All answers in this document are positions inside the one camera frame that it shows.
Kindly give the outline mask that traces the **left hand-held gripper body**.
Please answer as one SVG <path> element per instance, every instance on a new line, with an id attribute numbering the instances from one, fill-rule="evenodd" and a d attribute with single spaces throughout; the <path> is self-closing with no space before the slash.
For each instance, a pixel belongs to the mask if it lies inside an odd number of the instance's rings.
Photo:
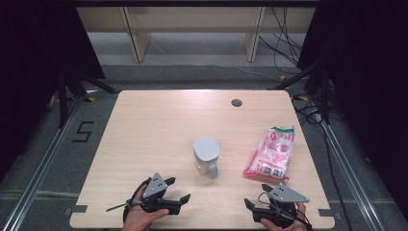
<path id="1" fill-rule="evenodd" d="M 166 200 L 164 195 L 169 186 L 165 179 L 156 172 L 149 180 L 141 196 L 141 207 L 146 213 L 153 213 L 161 209 L 168 209 L 170 215 L 178 215 L 181 211 L 179 201 Z"/>

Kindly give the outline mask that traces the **person's left hand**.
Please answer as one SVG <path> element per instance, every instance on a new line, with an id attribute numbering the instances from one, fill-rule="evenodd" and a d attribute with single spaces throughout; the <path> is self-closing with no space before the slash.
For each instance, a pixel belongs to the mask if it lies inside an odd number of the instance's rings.
<path id="1" fill-rule="evenodd" d="M 122 231 L 149 231 L 151 224 L 167 216 L 168 209 L 161 209 L 153 213 L 146 213 L 140 205 L 132 207 L 124 221 Z"/>

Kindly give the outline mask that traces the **dark curtain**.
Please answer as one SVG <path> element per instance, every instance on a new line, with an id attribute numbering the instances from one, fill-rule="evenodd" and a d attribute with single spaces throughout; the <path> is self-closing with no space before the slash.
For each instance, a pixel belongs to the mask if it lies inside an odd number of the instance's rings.
<path id="1" fill-rule="evenodd" d="M 0 182 L 68 68 L 104 76 L 70 0 L 0 0 Z"/>
<path id="2" fill-rule="evenodd" d="M 318 59 L 408 221 L 408 0 L 319 0 L 298 67 Z"/>

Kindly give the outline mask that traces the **light wooden shelf unit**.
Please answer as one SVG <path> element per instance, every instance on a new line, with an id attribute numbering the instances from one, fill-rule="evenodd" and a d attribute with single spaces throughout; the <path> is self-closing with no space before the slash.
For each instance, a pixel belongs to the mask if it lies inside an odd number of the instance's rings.
<path id="1" fill-rule="evenodd" d="M 88 32 L 125 33 L 141 62 L 153 33 L 240 33 L 247 60 L 254 62 L 262 33 L 281 28 L 308 32 L 315 10 L 299 7 L 79 7 Z"/>

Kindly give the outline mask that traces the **clear jar with grey lid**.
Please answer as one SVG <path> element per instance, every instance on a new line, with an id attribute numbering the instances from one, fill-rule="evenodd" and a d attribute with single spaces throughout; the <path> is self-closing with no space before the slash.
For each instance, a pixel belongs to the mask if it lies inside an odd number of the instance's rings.
<path id="1" fill-rule="evenodd" d="M 195 167 L 199 173 L 210 173 L 212 179 L 218 178 L 217 160 L 220 149 L 212 136 L 204 136 L 193 142 Z"/>

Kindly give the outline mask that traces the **aluminium floor rail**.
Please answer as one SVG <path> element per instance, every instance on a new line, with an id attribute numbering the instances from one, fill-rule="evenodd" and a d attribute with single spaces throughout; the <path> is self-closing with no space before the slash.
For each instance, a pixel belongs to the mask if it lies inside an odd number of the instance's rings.
<path id="1" fill-rule="evenodd" d="M 53 137 L 53 140 L 49 144 L 44 156 L 38 164 L 33 177 L 29 181 L 28 186 L 22 192 L 11 214 L 6 220 L 5 225 L 1 228 L 2 231 L 18 231 L 22 221 L 25 219 L 26 214 L 28 213 L 34 201 L 37 191 L 42 184 L 43 179 L 48 172 L 48 169 L 51 167 L 57 155 L 57 152 L 60 149 L 67 130 L 69 129 L 70 124 L 72 123 L 72 120 L 75 117 L 75 114 L 81 106 L 82 102 L 83 97 L 76 97 L 73 99 L 72 104 L 68 110 L 66 121 L 58 128 L 55 136 Z"/>
<path id="2" fill-rule="evenodd" d="M 339 169 L 344 176 L 344 179 L 354 197 L 356 204 L 358 205 L 366 224 L 370 231 L 384 231 L 383 223 L 381 222 L 378 214 L 376 213 L 373 204 L 371 203 L 368 195 L 362 187 L 362 184 L 357 178 L 351 164 L 344 154 L 343 149 L 340 146 L 338 139 L 336 138 L 332 128 L 326 122 L 322 123 L 324 133 L 327 135 L 328 141 L 332 146 L 335 159 L 339 165 Z"/>

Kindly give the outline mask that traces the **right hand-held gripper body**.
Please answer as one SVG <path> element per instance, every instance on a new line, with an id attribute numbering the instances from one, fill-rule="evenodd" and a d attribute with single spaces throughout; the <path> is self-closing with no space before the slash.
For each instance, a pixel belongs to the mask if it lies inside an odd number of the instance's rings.
<path id="1" fill-rule="evenodd" d="M 279 184 L 273 188 L 271 192 L 263 192 L 258 196 L 258 201 L 262 203 L 261 196 L 265 194 L 268 197 L 266 208 L 255 208 L 252 212 L 252 217 L 255 222 L 260 222 L 262 218 L 272 221 L 276 226 L 286 228 L 293 224 L 296 216 L 296 202 L 308 203 L 309 199 L 289 188 L 286 185 Z M 309 220 L 305 217 L 301 221 L 307 228 L 310 227 Z"/>

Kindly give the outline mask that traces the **black metal stand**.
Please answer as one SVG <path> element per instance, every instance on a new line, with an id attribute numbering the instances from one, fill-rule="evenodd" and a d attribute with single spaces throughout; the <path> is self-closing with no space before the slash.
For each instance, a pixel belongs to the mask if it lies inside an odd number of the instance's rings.
<path id="1" fill-rule="evenodd" d="M 309 77 L 305 84 L 305 91 L 308 94 L 315 94 L 320 92 L 319 111 L 322 120 L 325 123 L 329 122 L 328 109 L 328 91 L 329 91 L 329 77 L 327 67 L 323 62 L 315 61 L 312 65 L 297 73 L 290 80 L 274 87 L 273 90 L 284 90 L 294 83 L 300 81 L 304 77 Z"/>
<path id="2" fill-rule="evenodd" d="M 82 81 L 91 83 L 92 85 L 108 92 L 108 93 L 119 93 L 107 84 L 91 77 L 84 71 L 76 68 L 66 68 L 63 70 L 58 77 L 58 94 L 60 102 L 60 125 L 62 128 L 68 120 L 68 108 L 67 108 L 67 97 L 66 89 L 69 89 L 74 97 L 83 97 L 86 95 L 86 90 L 82 84 Z"/>

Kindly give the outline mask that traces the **person's right hand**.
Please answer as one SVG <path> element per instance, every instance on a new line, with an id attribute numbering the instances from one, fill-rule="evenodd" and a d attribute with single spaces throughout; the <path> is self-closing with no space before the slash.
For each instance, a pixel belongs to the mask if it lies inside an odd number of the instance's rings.
<path id="1" fill-rule="evenodd" d="M 305 219 L 306 215 L 306 206 L 301 202 L 296 202 L 297 212 L 296 216 L 298 219 L 293 221 L 291 226 L 282 228 L 276 226 L 272 221 L 262 218 L 261 223 L 265 226 L 268 231 L 307 231 L 307 226 L 301 221 Z"/>

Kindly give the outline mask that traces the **pink and white plastic bag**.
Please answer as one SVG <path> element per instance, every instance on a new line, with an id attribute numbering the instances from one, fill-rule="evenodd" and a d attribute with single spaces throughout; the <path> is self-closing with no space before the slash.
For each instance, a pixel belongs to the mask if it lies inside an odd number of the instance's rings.
<path id="1" fill-rule="evenodd" d="M 286 172 L 293 154 L 293 140 L 293 126 L 271 127 L 267 136 L 258 145 L 249 167 L 243 173 L 246 176 L 287 180 Z"/>

